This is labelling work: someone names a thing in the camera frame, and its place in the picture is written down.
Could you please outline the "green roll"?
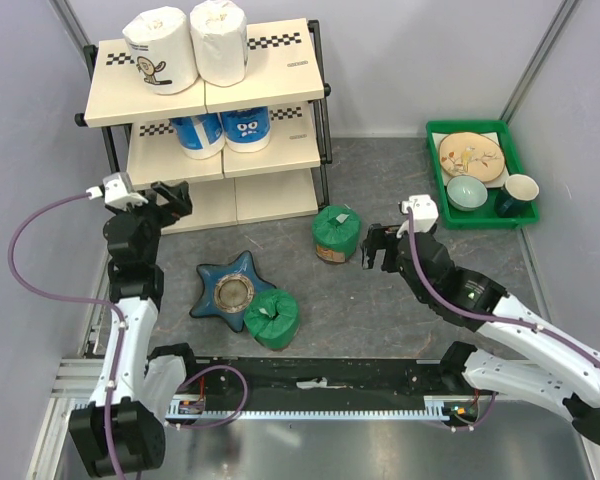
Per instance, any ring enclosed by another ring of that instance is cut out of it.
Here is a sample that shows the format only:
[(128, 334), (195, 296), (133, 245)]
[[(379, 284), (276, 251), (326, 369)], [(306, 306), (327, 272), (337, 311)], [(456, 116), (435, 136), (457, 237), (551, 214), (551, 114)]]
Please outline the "green roll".
[(270, 350), (283, 350), (299, 328), (298, 303), (285, 290), (260, 292), (245, 310), (244, 324), (259, 344)]
[(345, 263), (356, 251), (361, 231), (359, 215), (346, 206), (330, 205), (313, 220), (316, 255), (329, 263)]

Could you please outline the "blue roll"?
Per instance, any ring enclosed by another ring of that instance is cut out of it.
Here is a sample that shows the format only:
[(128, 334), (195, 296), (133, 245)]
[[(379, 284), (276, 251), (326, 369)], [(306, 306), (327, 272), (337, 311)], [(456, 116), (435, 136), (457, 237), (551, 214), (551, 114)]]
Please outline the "blue roll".
[(266, 106), (220, 114), (227, 146), (237, 153), (254, 153), (270, 142), (271, 124)]
[(185, 155), (194, 160), (205, 160), (222, 151), (225, 134), (216, 113), (176, 117), (170, 120)]

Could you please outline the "green roll front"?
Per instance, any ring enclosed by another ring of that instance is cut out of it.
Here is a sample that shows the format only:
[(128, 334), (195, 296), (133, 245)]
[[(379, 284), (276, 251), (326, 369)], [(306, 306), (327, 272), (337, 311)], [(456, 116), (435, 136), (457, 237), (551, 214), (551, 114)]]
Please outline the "green roll front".
[(285, 290), (260, 292), (245, 310), (244, 324), (259, 344), (270, 350), (283, 350), (299, 328), (298, 303)]

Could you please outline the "white cartoon-print roll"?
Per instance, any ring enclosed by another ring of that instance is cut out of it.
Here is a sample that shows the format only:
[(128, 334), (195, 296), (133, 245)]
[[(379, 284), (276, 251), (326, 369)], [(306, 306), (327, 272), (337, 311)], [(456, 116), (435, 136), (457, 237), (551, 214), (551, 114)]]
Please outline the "white cartoon-print roll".
[(137, 15), (122, 30), (144, 85), (154, 94), (172, 95), (191, 87), (198, 70), (188, 18), (164, 6)]

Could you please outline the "plain white roll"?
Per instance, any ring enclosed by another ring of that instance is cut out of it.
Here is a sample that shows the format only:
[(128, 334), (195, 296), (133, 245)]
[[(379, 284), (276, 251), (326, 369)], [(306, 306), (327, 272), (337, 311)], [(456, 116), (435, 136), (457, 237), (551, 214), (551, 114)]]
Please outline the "plain white roll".
[(243, 81), (248, 64), (245, 12), (233, 1), (204, 1), (191, 10), (189, 25), (201, 77), (219, 87)]

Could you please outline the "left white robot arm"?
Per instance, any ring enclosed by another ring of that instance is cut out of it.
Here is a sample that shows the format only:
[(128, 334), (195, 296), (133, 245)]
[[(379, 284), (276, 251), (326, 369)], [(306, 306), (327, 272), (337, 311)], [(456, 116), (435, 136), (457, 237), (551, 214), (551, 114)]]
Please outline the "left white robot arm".
[(187, 344), (149, 347), (164, 293), (157, 264), (162, 231), (190, 215), (193, 203), (186, 182), (155, 182), (136, 192), (110, 176), (104, 194), (113, 213), (103, 227), (111, 331), (96, 387), (87, 405), (71, 413), (69, 433), (90, 477), (122, 478), (162, 465), (173, 396), (199, 382)]

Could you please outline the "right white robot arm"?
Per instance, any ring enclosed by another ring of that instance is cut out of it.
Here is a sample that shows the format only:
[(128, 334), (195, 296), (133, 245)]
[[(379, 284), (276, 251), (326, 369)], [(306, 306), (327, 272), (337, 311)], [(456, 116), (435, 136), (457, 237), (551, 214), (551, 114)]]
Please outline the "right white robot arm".
[(456, 265), (433, 233), (409, 233), (378, 223), (361, 243), (363, 266), (384, 253), (386, 273), (397, 273), (416, 299), (444, 321), (501, 343), (526, 359), (515, 367), (456, 341), (438, 368), (438, 381), (457, 394), (471, 386), (516, 396), (571, 423), (600, 446), (600, 351), (567, 335), (489, 277)]

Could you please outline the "beige three-tier shelf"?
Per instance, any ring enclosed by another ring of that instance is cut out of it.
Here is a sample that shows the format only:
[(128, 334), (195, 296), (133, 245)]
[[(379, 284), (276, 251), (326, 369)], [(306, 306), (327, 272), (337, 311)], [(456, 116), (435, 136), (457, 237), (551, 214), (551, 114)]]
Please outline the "beige three-tier shelf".
[[(125, 171), (138, 190), (156, 181), (191, 186), (197, 212), (167, 233), (313, 215), (328, 205), (328, 181), (316, 188), (313, 169), (332, 161), (320, 24), (293, 19), (247, 28), (246, 78), (230, 87), (197, 79), (171, 95), (151, 92), (141, 80), (126, 42), (103, 40), (83, 55), (91, 80), (78, 125), (102, 131), (112, 172), (120, 171), (112, 128), (128, 142)], [(189, 158), (171, 119), (266, 107), (268, 144), (256, 152), (224, 147), (208, 159)]]

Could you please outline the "celadon ceramic bowl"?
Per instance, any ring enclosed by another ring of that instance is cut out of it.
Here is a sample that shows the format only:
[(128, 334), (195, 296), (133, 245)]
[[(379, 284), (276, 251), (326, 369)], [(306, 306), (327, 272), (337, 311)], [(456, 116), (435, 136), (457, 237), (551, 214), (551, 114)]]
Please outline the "celadon ceramic bowl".
[(449, 203), (460, 211), (474, 211), (482, 207), (488, 199), (486, 186), (477, 178), (457, 176), (446, 187)]

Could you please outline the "blue star-shaped dish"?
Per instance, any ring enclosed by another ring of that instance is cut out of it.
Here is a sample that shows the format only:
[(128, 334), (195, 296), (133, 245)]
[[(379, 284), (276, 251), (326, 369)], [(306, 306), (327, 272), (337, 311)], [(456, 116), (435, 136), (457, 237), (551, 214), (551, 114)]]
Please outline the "blue star-shaped dish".
[(244, 328), (244, 313), (257, 294), (275, 289), (257, 272), (253, 255), (246, 250), (228, 264), (200, 264), (196, 273), (202, 293), (189, 311), (193, 319), (217, 317), (235, 333)]

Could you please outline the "green plastic tray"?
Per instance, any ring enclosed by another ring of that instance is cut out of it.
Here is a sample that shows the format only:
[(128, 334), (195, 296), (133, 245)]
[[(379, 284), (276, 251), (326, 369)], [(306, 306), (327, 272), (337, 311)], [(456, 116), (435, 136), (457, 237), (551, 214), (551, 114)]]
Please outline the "green plastic tray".
[[(498, 217), (494, 211), (496, 196), (508, 177), (524, 172), (513, 137), (505, 122), (500, 120), (435, 120), (427, 123), (426, 132), (436, 188), (439, 193), (438, 208), (447, 228), (456, 230), (516, 229), (534, 224), (539, 220), (539, 212), (535, 203), (531, 203), (525, 212), (512, 218)], [(474, 211), (460, 211), (449, 203), (446, 187), (454, 177), (449, 177), (439, 164), (438, 147), (441, 139), (446, 135), (458, 132), (473, 132), (490, 137), (499, 144), (505, 156), (504, 172), (496, 180), (484, 183), (488, 190), (487, 202)]]

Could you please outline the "bird-painted ceramic plate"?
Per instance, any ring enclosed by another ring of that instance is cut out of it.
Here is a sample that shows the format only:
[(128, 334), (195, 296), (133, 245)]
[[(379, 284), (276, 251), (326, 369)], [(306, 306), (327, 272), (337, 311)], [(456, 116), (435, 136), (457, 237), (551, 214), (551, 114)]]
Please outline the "bird-painted ceramic plate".
[(499, 144), (483, 134), (446, 135), (440, 141), (438, 155), (439, 164), (449, 177), (471, 176), (487, 183), (505, 170), (505, 156)]

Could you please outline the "dark green white-lined cup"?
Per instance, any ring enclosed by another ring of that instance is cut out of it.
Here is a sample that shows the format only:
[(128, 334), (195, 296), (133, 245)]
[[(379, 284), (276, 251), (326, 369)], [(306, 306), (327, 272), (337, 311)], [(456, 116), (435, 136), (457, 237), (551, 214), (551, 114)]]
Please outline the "dark green white-lined cup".
[(527, 210), (539, 192), (533, 178), (523, 174), (510, 175), (496, 196), (494, 211), (501, 218), (516, 217)]

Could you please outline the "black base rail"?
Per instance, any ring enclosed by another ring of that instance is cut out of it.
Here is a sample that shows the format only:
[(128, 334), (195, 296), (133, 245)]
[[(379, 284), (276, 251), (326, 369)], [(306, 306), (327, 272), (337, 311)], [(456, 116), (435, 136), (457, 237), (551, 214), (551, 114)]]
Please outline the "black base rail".
[(471, 398), (475, 389), (437, 362), (374, 358), (198, 357), (185, 362), (189, 377), (204, 368), (228, 365), (241, 373), (218, 370), (203, 375), (204, 401), (223, 398), (237, 408), (242, 397), (344, 390), (375, 395)]

